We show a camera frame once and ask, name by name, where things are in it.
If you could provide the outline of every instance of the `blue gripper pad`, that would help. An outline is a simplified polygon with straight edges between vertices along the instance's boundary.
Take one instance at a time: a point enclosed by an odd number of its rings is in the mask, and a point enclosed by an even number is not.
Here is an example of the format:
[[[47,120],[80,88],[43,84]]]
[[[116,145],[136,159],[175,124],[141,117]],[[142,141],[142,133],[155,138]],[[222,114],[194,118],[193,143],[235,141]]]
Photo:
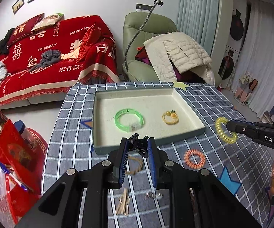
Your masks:
[[[148,159],[150,161],[151,177],[154,188],[157,188],[157,176],[156,176],[156,167],[154,162],[153,150],[151,141],[148,140]]]
[[[129,140],[126,140],[122,159],[121,159],[120,174],[119,174],[119,184],[121,186],[124,183],[124,178],[125,178],[126,163],[128,158],[128,148],[127,148],[128,144],[129,144]]]

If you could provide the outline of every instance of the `curtain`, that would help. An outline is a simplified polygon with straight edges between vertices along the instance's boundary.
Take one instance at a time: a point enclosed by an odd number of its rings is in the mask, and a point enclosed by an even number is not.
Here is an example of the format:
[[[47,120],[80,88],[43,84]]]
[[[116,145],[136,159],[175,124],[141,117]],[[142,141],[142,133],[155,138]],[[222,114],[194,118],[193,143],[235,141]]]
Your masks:
[[[195,39],[211,55],[219,0],[180,0],[177,28]]]
[[[259,82],[248,103],[261,117],[274,105],[274,6],[258,0],[252,2],[249,28],[233,80],[233,92],[240,85],[239,78],[247,72]]]

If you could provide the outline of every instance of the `orange spiral hair tie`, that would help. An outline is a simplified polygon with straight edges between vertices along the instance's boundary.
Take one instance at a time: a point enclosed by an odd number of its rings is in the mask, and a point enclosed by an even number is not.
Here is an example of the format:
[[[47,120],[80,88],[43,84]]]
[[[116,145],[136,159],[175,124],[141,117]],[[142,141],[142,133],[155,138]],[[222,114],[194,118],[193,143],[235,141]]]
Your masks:
[[[190,157],[192,155],[197,155],[200,157],[200,162],[198,164],[193,163],[190,160]],[[204,166],[204,164],[206,163],[206,157],[204,156],[204,154],[198,150],[192,149],[187,151],[184,154],[184,161],[186,162],[186,165],[194,170],[198,170],[200,168],[202,168]]]

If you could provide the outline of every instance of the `white box tray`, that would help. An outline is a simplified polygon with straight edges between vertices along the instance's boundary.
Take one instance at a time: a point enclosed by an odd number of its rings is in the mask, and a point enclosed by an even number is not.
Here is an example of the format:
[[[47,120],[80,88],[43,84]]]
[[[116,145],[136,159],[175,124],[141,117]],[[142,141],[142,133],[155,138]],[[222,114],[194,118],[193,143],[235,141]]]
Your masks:
[[[115,114],[122,109],[135,109],[142,114],[145,124],[134,132],[125,132],[115,125]],[[167,125],[162,120],[166,111],[175,110],[179,123]],[[139,119],[134,114],[120,118],[123,125]],[[180,141],[203,133],[205,125],[176,89],[145,88],[110,90],[95,93],[93,107],[92,143],[97,154],[106,154],[119,147],[122,137],[138,133],[154,137],[157,145]]]

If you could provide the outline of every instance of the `gray cloth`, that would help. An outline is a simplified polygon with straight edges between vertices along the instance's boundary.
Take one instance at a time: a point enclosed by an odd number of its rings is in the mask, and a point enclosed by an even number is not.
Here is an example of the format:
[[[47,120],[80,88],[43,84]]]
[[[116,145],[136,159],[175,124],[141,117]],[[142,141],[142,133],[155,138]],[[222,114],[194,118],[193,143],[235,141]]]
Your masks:
[[[78,171],[92,168],[106,160],[107,155],[97,155],[92,150],[92,130],[80,123],[92,119],[93,103],[96,91],[134,90],[144,88],[170,87],[167,82],[126,82],[83,86],[75,84],[69,90],[58,115],[45,158],[42,177],[42,194],[69,168]],[[269,213],[269,201],[265,187],[270,185],[273,157],[269,149],[250,138],[239,134],[235,144],[224,143],[215,131],[218,117],[244,120],[243,116],[233,110],[233,105],[215,87],[208,84],[189,84],[186,91],[176,88],[177,92],[198,115],[205,121],[205,132],[196,137],[186,138],[159,148],[167,152],[168,158],[185,168],[184,154],[189,149],[196,149],[206,156],[204,168],[220,177],[223,167],[229,170],[233,181],[242,182],[235,195],[240,203],[253,214],[261,224],[265,224]],[[138,153],[131,156],[141,158]],[[128,160],[129,169],[135,169],[138,163]],[[163,195],[160,200],[145,199],[144,194],[154,191],[150,167],[144,160],[144,168],[136,175],[126,175],[121,190],[108,190],[108,227],[158,228],[169,225],[168,190],[159,190]],[[116,207],[124,188],[129,189],[129,215],[117,215]]]
[[[37,65],[33,66],[29,72],[38,69],[38,68],[45,68],[50,65],[53,65],[61,60],[61,52],[59,50],[48,50],[45,51],[41,55],[42,59],[40,60],[40,63]]]

